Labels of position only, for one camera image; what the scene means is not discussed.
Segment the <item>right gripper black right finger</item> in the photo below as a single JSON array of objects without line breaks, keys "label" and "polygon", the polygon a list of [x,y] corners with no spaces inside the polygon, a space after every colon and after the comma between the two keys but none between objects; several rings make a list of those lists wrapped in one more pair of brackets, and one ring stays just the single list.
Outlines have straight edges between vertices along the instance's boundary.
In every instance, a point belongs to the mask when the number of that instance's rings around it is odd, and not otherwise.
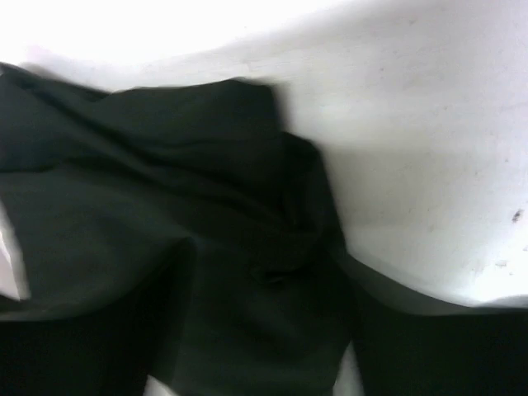
[{"label": "right gripper black right finger", "polygon": [[370,269],[343,247],[352,342],[366,395],[525,395],[527,310],[464,307]]}]

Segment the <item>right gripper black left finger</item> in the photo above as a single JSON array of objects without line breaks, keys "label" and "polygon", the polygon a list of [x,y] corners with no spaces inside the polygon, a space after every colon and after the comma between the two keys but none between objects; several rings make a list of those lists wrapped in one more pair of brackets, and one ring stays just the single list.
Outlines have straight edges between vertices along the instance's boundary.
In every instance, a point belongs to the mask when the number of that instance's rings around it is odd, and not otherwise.
[{"label": "right gripper black left finger", "polygon": [[140,286],[73,318],[1,324],[3,395],[141,395],[163,342],[179,333],[196,245],[179,243]]}]

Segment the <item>black trousers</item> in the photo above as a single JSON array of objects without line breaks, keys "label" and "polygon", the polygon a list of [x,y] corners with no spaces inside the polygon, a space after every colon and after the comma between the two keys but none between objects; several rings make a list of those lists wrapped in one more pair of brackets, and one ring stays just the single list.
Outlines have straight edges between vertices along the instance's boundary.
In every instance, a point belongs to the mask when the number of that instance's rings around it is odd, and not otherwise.
[{"label": "black trousers", "polygon": [[329,395],[350,341],[342,232],[319,151],[237,79],[102,92],[1,67],[3,322],[73,318],[196,245],[179,333],[148,374],[175,395]]}]

